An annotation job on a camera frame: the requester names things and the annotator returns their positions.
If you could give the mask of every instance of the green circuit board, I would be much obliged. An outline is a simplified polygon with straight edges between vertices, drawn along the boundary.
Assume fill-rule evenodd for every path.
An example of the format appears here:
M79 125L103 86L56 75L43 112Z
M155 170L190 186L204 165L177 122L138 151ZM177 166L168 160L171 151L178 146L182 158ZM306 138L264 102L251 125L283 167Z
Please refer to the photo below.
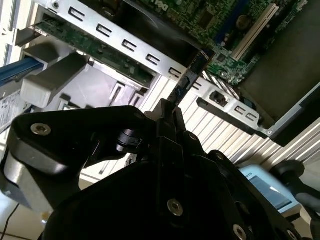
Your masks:
M208 66L214 76L236 86L253 70L276 36L294 19L307 0L138 0L146 9L171 22L215 51ZM233 52L270 5L279 7L240 59Z
M139 83L144 88L148 89L150 87L153 76L143 69L138 62L88 33L76 29L71 23L50 18L37 24L36 29L91 56L100 63Z

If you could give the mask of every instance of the black mounting arm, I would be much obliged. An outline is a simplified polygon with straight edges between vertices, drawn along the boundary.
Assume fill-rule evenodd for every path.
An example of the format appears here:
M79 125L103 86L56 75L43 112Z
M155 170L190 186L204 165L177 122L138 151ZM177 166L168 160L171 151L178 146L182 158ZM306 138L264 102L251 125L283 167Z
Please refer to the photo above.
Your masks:
M83 167L127 153L133 163L79 190ZM204 152L180 108L164 99L146 115L131 106L22 115L1 173L23 196L13 199L53 212L45 240L301 239L223 153Z

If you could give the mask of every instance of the white pci slot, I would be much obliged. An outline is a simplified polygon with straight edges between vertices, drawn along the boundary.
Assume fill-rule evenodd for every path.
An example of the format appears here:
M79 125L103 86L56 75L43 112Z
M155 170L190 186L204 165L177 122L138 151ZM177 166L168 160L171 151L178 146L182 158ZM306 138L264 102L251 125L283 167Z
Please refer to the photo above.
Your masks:
M239 61L240 58L244 55L259 33L264 29L264 27L268 24L268 22L272 19L272 17L276 14L279 7L272 3L270 4L259 17L259 19L255 22L250 31L245 35L240 44L233 51L231 57Z

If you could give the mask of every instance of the wire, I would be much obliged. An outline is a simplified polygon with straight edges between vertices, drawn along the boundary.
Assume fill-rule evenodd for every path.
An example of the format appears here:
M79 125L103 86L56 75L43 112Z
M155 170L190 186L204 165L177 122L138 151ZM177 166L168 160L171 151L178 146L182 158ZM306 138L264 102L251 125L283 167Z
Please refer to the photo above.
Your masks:
M3 230L3 234L1 236L1 239L0 240L3 240L5 235L6 235L6 231L7 231L7 228L8 228L8 224L9 224L9 221L10 221L10 218L12 217L12 215L16 212L16 210L18 209L19 207L19 203L16 205L16 207L13 209L12 213L10 214L10 216L8 217L8 219L6 220L6 223L5 223L5 226L4 226L4 230Z
M17 236L17 235L13 235L13 234L9 234L9 233L6 233L5 235L9 236L9 237L14 237L14 238L17 238L17 239L32 240L30 238L25 238L25 237L22 237L22 236Z

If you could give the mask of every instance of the chip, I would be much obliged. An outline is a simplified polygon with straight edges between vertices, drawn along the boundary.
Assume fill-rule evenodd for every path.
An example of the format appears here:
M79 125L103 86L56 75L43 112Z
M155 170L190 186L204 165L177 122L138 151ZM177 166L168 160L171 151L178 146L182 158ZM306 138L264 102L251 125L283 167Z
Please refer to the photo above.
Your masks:
M213 18L214 18L214 15L206 9L206 10L204 10L204 12L201 16L201 18L198 22L198 25L200 27L202 27L203 29L207 29Z
M223 55L222 53L216 58L220 63L223 63L226 60L226 55Z

